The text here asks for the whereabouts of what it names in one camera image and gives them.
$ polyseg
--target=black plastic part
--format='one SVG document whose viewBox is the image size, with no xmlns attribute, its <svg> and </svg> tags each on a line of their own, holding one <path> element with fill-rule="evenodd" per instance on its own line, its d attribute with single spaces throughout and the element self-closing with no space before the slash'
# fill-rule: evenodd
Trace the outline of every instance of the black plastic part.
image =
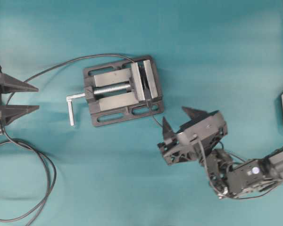
<svg viewBox="0 0 283 226">
<path fill-rule="evenodd" d="M 7 126 L 14 120 L 38 110 L 37 105 L 1 105 L 0 121 L 2 126 Z"/>
<path fill-rule="evenodd" d="M 207 157 L 208 174 L 214 187 L 220 192 L 227 187 L 223 176 L 226 174 L 226 166 L 229 162 L 233 162 L 233 159 L 223 149 L 214 149 Z"/>
<path fill-rule="evenodd" d="M 163 118 L 164 142 L 159 143 L 158 147 L 168 165 L 201 160 L 197 139 L 208 156 L 221 138 L 227 135 L 227 125 L 219 111 L 208 113 L 189 107 L 183 107 L 183 110 L 191 120 L 181 125 L 176 133 Z"/>
<path fill-rule="evenodd" d="M 15 79 L 8 74 L 0 72 L 0 86 L 1 93 L 14 93 L 14 92 L 38 92 L 39 89 L 18 79 Z"/>
<path fill-rule="evenodd" d="M 258 174 L 252 173 L 252 168 L 260 169 Z M 227 184 L 231 194 L 239 195 L 252 187 L 257 187 L 265 179 L 260 160 L 253 159 L 234 168 L 227 174 Z"/>
</svg>

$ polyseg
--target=metal rod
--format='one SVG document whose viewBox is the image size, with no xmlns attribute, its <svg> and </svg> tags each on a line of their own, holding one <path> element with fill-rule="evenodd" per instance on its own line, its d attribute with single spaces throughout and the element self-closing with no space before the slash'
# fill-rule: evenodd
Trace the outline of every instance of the metal rod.
<svg viewBox="0 0 283 226">
<path fill-rule="evenodd" d="M 68 103 L 68 113 L 69 113 L 69 120 L 70 120 L 71 126 L 75 125 L 74 110 L 72 108 L 72 100 L 77 99 L 77 98 L 82 98 L 82 97 L 85 97 L 85 93 L 74 94 L 74 95 L 66 97 L 66 101 Z"/>
<path fill-rule="evenodd" d="M 108 85 L 108 86 L 96 87 L 93 91 L 93 94 L 96 96 L 96 95 L 100 95 L 100 94 L 120 91 L 120 90 L 123 90 L 123 89 L 129 89 L 130 87 L 131 86 L 130 86 L 129 82 L 121 82 L 121 83 L 112 84 L 112 85 Z M 82 98 L 82 97 L 85 97 L 85 93 L 74 94 L 74 95 L 66 97 L 66 101 L 67 101 L 67 104 L 68 104 L 69 120 L 70 120 L 71 126 L 75 125 L 75 118 L 74 118 L 74 110 L 73 110 L 73 107 L 72 107 L 72 100 L 77 99 L 77 98 Z"/>
<path fill-rule="evenodd" d="M 130 87 L 131 86 L 129 82 L 120 82 L 120 83 L 112 84 L 108 86 L 96 87 L 93 91 L 93 94 L 99 95 L 99 94 L 111 93 L 111 92 L 120 91 L 123 89 L 128 89 Z"/>
</svg>

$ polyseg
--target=black cable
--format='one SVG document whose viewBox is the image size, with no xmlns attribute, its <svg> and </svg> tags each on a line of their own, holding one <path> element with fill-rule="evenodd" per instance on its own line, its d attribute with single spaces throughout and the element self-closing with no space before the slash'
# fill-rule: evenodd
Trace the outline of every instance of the black cable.
<svg viewBox="0 0 283 226">
<path fill-rule="evenodd" d="M 231 156 L 233 156 L 233 157 L 239 159 L 241 162 L 246 162 L 243 158 L 240 158 L 238 155 L 236 155 L 236 154 L 233 153 L 233 152 L 230 152 L 230 151 L 225 151 L 225 152 L 227 152 L 227 153 L 230 154 Z"/>
<path fill-rule="evenodd" d="M 221 144 L 221 148 L 224 150 L 225 149 L 224 144 L 221 141 L 219 141 L 218 143 Z"/>
<path fill-rule="evenodd" d="M 33 147 L 31 147 L 30 145 L 26 144 L 24 141 L 18 141 L 18 140 L 13 140 L 6 132 L 5 128 L 3 128 L 3 133 L 5 134 L 6 138 L 8 139 L 7 141 L 3 141 L 0 143 L 0 146 L 2 145 L 6 145 L 6 144 L 10 144 L 13 143 L 21 148 L 33 151 L 35 154 L 38 155 L 38 158 L 40 159 L 45 172 L 46 172 L 46 178 L 47 178 L 47 189 L 46 189 L 46 194 L 44 196 L 44 198 L 37 204 L 35 205 L 35 207 L 33 207 L 30 211 L 28 211 L 27 213 L 17 217 L 17 218 L 12 218 L 12 219 L 0 219 L 0 222 L 2 223 L 7 223 L 7 222 L 15 222 L 21 219 L 24 219 L 25 217 L 29 216 L 30 214 L 32 214 L 33 212 L 35 212 L 38 208 L 38 211 L 36 212 L 36 214 L 33 216 L 33 218 L 26 224 L 26 226 L 30 226 L 35 220 L 36 218 L 39 216 L 39 214 L 41 213 L 54 185 L 56 182 L 56 178 L 57 178 L 57 170 L 55 165 L 53 164 L 53 162 L 51 161 L 50 158 L 48 158 L 44 153 L 37 151 L 36 149 L 34 149 Z M 53 169 L 53 179 L 52 182 L 50 179 L 50 170 L 46 164 L 46 161 L 52 166 Z"/>
<path fill-rule="evenodd" d="M 157 119 L 154 117 L 154 113 L 153 113 L 153 111 L 152 111 L 151 108 L 149 108 L 149 111 L 150 111 L 150 114 L 151 114 L 151 116 L 152 116 L 154 122 L 156 122 L 156 124 L 158 124 L 158 126 L 160 126 L 161 128 L 163 128 L 163 126 L 159 123 L 159 121 L 157 121 Z"/>
<path fill-rule="evenodd" d="M 67 61 L 65 61 L 65 62 L 63 62 L 63 63 L 60 63 L 60 64 L 58 64 L 58 65 L 55 65 L 55 66 L 53 66 L 53 67 L 50 67 L 50 68 L 48 68 L 48 69 L 46 69 L 46 70 L 44 70 L 44 71 L 42 71 L 42 72 L 40 72 L 40 73 L 37 73 L 37 74 L 33 75 L 32 77 L 26 79 L 24 82 L 29 82 L 29 81 L 31 81 L 31 80 L 33 80 L 33 79 L 39 77 L 39 76 L 42 75 L 42 74 L 45 74 L 45 73 L 47 73 L 47 72 L 50 72 L 50 71 L 52 71 L 52 70 L 54 70 L 54 69 L 57 69 L 57 68 L 59 68 L 59 67 L 63 67 L 63 66 L 65 66 L 65 65 L 74 63 L 74 62 L 76 62 L 76 61 L 85 60 L 85 59 L 91 59 L 91 58 L 97 58 L 97 57 L 120 57 L 120 58 L 124 58 L 124 59 L 126 59 L 126 60 L 129 60 L 131 63 L 135 63 L 131 58 L 129 58 L 129 57 L 127 57 L 127 56 L 123 56 L 123 55 L 121 55 L 121 54 L 114 54 L 114 53 L 105 53 L 105 54 L 94 54 L 94 55 L 88 55 L 88 56 L 81 56 L 81 57 L 74 58 L 74 59 L 72 59 L 72 60 L 67 60 Z M 11 93 L 11 94 L 9 95 L 6 105 L 9 104 L 9 102 L 10 102 L 10 100 L 11 100 L 11 98 L 13 97 L 14 94 L 15 94 L 15 93 Z"/>
<path fill-rule="evenodd" d="M 131 58 L 128 58 L 126 56 L 123 56 L 123 55 L 120 55 L 120 54 L 95 54 L 95 55 L 89 55 L 89 56 L 82 56 L 82 57 L 78 57 L 78 58 L 75 58 L 75 59 L 72 59 L 72 60 L 68 60 L 68 61 L 65 61 L 63 63 L 60 63 L 58 65 L 55 65 L 51 68 L 48 68 L 40 73 L 37 73 L 33 76 L 31 76 L 30 78 L 28 78 L 27 80 L 25 80 L 24 82 L 29 82 L 31 81 L 32 79 L 35 79 L 37 77 L 39 77 L 40 75 L 42 74 L 45 74 L 51 70 L 54 70 L 54 69 L 57 69 L 59 67 L 62 67 L 62 66 L 65 66 L 67 64 L 71 64 L 71 63 L 74 63 L 76 61 L 79 61 L 79 60 L 84 60 L 84 59 L 90 59 L 90 58 L 96 58 L 96 57 L 120 57 L 120 58 L 124 58 L 124 59 L 127 59 L 129 60 L 130 62 L 134 63 L 134 61 L 131 59 Z M 8 97 L 8 100 L 7 100 L 7 103 L 6 105 L 9 104 L 11 98 L 13 97 L 15 93 L 11 93 Z M 8 139 L 7 141 L 3 141 L 0 143 L 0 146 L 2 145 L 6 145 L 6 144 L 10 144 L 10 143 L 13 143 L 21 148 L 24 148 L 24 149 L 27 149 L 27 150 L 30 150 L 30 151 L 33 151 L 34 153 L 36 153 L 40 159 L 40 161 L 42 162 L 43 164 L 43 167 L 45 169 L 45 172 L 46 172 L 46 178 L 47 178 L 47 189 L 46 189 L 46 194 L 44 196 L 44 198 L 36 205 L 34 206 L 30 211 L 28 211 L 27 213 L 17 217 L 17 218 L 12 218 L 12 219 L 0 219 L 0 222 L 2 223 L 7 223 L 7 222 L 15 222 L 15 221 L 18 221 L 18 220 L 21 220 L 21 219 L 24 219 L 25 217 L 29 216 L 30 214 L 32 214 L 33 212 L 36 212 L 36 214 L 33 216 L 33 218 L 26 224 L 26 226 L 30 226 L 36 219 L 37 217 L 40 215 L 41 211 L 43 210 L 43 207 L 55 185 L 55 182 L 56 182 L 56 178 L 57 178 L 57 171 L 56 171 L 56 167 L 55 165 L 53 164 L 53 162 L 51 161 L 51 159 L 49 159 L 45 154 L 43 154 L 42 152 L 40 151 L 37 151 L 36 149 L 34 149 L 33 147 L 31 147 L 30 145 L 26 144 L 24 141 L 19 141 L 19 140 L 14 140 L 12 139 L 6 132 L 5 128 L 2 128 L 3 130 L 3 133 L 5 134 L 6 138 Z M 50 170 L 48 168 L 48 166 L 46 165 L 46 162 L 45 161 L 48 161 L 49 164 L 52 166 L 53 168 L 53 172 L 54 172 L 54 175 L 53 175 L 53 179 L 52 179 L 52 182 L 50 182 Z"/>
<path fill-rule="evenodd" d="M 268 193 L 270 193 L 271 191 L 273 191 L 275 188 L 277 188 L 280 184 L 282 184 L 283 181 L 281 182 L 277 182 L 272 188 L 270 188 L 267 192 L 265 192 L 264 194 L 261 194 L 261 195 L 257 195 L 257 196 L 252 196 L 252 197 L 245 197 L 245 198 L 233 198 L 233 197 L 230 197 L 230 196 L 226 196 L 227 198 L 230 198 L 230 199 L 235 199 L 235 200 L 246 200 L 246 199 L 256 199 L 256 198 L 261 198 L 265 195 L 267 195 Z"/>
<path fill-rule="evenodd" d="M 241 163 L 239 163 L 239 162 L 231 162 L 230 164 L 228 164 L 228 166 L 226 167 L 226 173 L 228 173 L 229 172 L 229 170 L 230 170 L 230 167 L 231 166 L 233 166 L 233 165 L 240 165 Z"/>
<path fill-rule="evenodd" d="M 203 166 L 204 166 L 204 170 L 205 170 L 205 172 L 206 172 L 206 175 L 207 175 L 207 177 L 208 177 L 209 184 L 211 185 L 211 187 L 215 190 L 215 192 L 216 192 L 217 194 L 222 194 L 222 193 L 215 187 L 215 185 L 213 184 L 212 179 L 211 179 L 211 177 L 210 177 L 210 175 L 209 175 L 209 173 L 208 173 L 207 158 L 206 158 L 206 154 L 205 154 L 205 151 L 204 151 L 204 147 L 203 147 L 203 145 L 202 145 L 202 141 L 199 139 L 199 136 L 197 136 L 196 139 L 197 139 L 197 143 L 198 143 L 198 145 L 199 145 L 199 147 L 200 147 L 200 150 L 201 150 L 201 155 L 202 155 L 202 159 L 203 159 Z"/>
</svg>

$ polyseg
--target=teal surface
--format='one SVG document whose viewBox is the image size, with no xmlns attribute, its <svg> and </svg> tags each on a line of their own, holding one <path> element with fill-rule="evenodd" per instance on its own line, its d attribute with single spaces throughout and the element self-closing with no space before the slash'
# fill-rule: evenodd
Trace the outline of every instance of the teal surface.
<svg viewBox="0 0 283 226">
<path fill-rule="evenodd" d="M 97 53 L 152 55 L 166 116 L 177 129 L 181 106 L 220 110 L 226 149 L 261 158 L 283 146 L 283 0 L 0 0 L 0 65 L 25 80 L 65 60 Z M 39 93 L 14 104 L 40 109 L 7 127 L 48 153 L 57 184 L 36 226 L 283 226 L 283 186 L 257 200 L 218 200 L 197 162 L 168 167 L 151 118 L 95 128 L 83 91 L 84 60 L 31 82 Z M 0 218 L 24 213 L 45 192 L 36 157 L 0 148 Z M 22 226 L 27 222 L 6 225 Z"/>
</svg>

